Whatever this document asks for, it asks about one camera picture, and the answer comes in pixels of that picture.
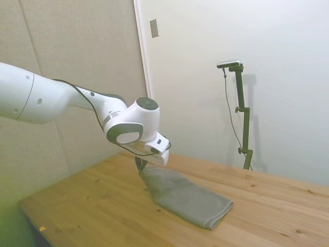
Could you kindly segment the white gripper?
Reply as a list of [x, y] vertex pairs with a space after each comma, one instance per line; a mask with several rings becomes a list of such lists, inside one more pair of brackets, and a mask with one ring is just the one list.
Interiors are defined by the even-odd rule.
[[142, 143], [133, 144], [133, 151], [135, 154], [135, 164], [140, 171], [145, 168], [148, 163], [156, 166], [166, 166], [169, 159], [170, 144], [166, 148], [152, 147], [150, 145], [144, 145]]

